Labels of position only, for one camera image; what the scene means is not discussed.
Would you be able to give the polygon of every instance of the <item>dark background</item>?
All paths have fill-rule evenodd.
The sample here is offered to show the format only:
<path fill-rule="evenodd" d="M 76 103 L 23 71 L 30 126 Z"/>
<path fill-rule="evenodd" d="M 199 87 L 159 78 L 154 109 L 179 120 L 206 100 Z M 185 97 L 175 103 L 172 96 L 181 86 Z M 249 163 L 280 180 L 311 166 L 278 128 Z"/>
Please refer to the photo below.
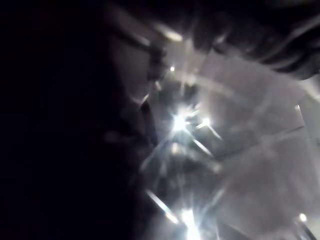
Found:
<path fill-rule="evenodd" d="M 0 238 L 128 239 L 134 201 L 126 96 L 107 52 L 103 4 L 1 4 Z"/>

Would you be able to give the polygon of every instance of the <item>bright light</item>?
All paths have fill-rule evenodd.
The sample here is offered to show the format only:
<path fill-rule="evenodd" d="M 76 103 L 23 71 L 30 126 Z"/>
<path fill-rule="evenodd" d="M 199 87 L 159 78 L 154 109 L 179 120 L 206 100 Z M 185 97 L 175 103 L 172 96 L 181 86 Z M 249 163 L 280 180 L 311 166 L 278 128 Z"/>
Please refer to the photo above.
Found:
<path fill-rule="evenodd" d="M 167 212 L 167 213 L 165 214 L 165 216 L 166 216 L 171 222 L 173 222 L 174 224 L 178 224 L 178 223 L 179 223 L 177 217 L 176 217 L 175 215 L 173 215 L 172 213 Z"/>
<path fill-rule="evenodd" d="M 194 212 L 192 211 L 192 209 L 182 210 L 181 218 L 185 225 L 187 225 L 188 227 L 195 224 Z"/>
<path fill-rule="evenodd" d="M 165 34 L 168 38 L 170 38 L 172 41 L 175 41 L 175 42 L 181 42 L 182 41 L 182 36 L 176 32 L 173 32 L 173 31 L 168 31 L 166 32 Z"/>
<path fill-rule="evenodd" d="M 172 154 L 176 154 L 178 152 L 178 144 L 176 142 L 174 142 L 172 144 Z"/>
<path fill-rule="evenodd" d="M 299 219 L 301 222 L 306 222 L 307 221 L 307 216 L 303 213 L 299 214 Z"/>
<path fill-rule="evenodd" d="M 173 130 L 180 131 L 186 127 L 186 122 L 183 116 L 176 116 L 174 118 Z"/>
<path fill-rule="evenodd" d="M 186 240 L 201 240 L 199 231 L 195 224 L 193 210 L 182 210 L 181 218 L 188 228 L 186 233 Z"/>
<path fill-rule="evenodd" d="M 208 117 L 204 118 L 202 120 L 202 124 L 206 126 L 210 126 L 210 119 Z"/>
<path fill-rule="evenodd" d="M 204 151 L 206 154 L 208 154 L 209 156 L 212 156 L 212 153 L 208 150 L 208 148 L 206 148 L 201 142 L 199 142 L 196 139 L 193 139 L 193 142 L 202 150 Z"/>

